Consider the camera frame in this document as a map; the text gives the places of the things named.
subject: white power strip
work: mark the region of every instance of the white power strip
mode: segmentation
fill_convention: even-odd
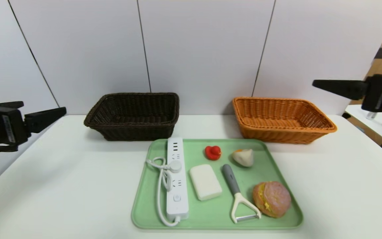
[[[172,188],[167,192],[166,212],[167,218],[171,221],[177,216],[181,219],[187,219],[189,212],[187,175],[182,138],[169,138],[167,140],[167,164],[169,165],[174,161],[181,163],[181,170],[178,173],[170,174]]]

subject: orange wicker basket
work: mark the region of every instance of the orange wicker basket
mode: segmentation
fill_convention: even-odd
[[[232,103],[241,134],[247,139],[309,144],[337,131],[335,124],[307,100],[237,97]]]

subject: white wall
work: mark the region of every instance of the white wall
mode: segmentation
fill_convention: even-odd
[[[0,102],[23,101],[23,114],[56,108],[7,0],[0,0]],[[39,135],[34,134],[15,153],[0,153],[0,174]]]
[[[68,114],[87,114],[105,94],[150,92],[136,0],[10,2]]]
[[[274,0],[138,2],[152,92],[176,92],[184,115],[251,96]]]
[[[302,98],[340,115],[350,100],[315,79],[363,80],[382,43],[382,1],[276,0],[255,97]]]

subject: table surface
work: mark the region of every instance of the table surface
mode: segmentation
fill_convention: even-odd
[[[346,112],[352,115],[362,124],[365,124],[368,128],[372,129],[378,135],[382,137],[382,113],[378,113],[374,119],[367,119],[366,115],[369,111],[364,111],[361,109],[361,105],[351,105],[347,106]]]
[[[287,231],[138,229],[151,142],[105,141],[84,118],[60,119],[0,176],[0,239],[382,238],[382,148],[340,116],[310,145],[267,144],[305,218]],[[180,116],[173,136],[241,137],[234,116]]]

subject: red rubber duck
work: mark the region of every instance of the red rubber duck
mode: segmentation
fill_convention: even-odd
[[[204,152],[206,153],[206,157],[210,160],[218,160],[222,154],[219,146],[207,146]]]

